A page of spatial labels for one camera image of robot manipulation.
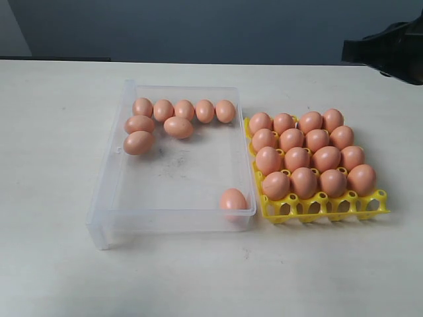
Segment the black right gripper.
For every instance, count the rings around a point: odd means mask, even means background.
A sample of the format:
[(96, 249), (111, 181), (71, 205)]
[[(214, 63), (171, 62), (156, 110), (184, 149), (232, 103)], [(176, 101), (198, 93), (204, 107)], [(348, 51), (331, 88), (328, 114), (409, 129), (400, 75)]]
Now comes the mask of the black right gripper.
[[(389, 33), (395, 30), (394, 56), (388, 60)], [(363, 64), (385, 77), (412, 85), (422, 84), (422, 13), (413, 21), (395, 22), (384, 31), (361, 40), (343, 42), (341, 61)]]

